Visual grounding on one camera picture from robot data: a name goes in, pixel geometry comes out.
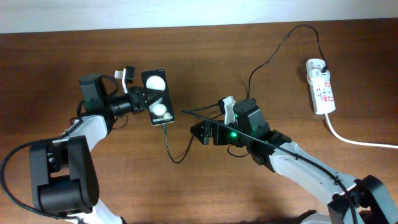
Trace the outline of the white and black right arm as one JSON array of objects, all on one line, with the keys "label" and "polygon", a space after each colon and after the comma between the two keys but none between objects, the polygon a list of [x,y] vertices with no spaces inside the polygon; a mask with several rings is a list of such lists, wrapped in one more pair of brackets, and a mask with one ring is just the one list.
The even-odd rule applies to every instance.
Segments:
[{"label": "white and black right arm", "polygon": [[293,180],[327,206],[302,223],[397,223],[397,205],[375,176],[358,179],[337,171],[305,152],[290,137],[271,130],[254,98],[217,104],[223,121],[203,118],[190,128],[204,145],[245,147],[253,161]]}]

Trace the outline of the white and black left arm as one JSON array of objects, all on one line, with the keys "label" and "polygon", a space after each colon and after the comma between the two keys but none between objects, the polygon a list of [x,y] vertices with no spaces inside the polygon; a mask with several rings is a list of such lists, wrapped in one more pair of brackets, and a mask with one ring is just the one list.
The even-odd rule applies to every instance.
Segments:
[{"label": "white and black left arm", "polygon": [[100,200],[91,150],[113,129],[118,116],[147,110],[154,126],[173,122],[169,88],[163,69],[141,73],[143,86],[128,87],[130,67],[112,78],[123,95],[107,93],[104,75],[80,78],[85,112],[60,137],[34,143],[29,150],[34,208],[72,223],[124,223]]}]

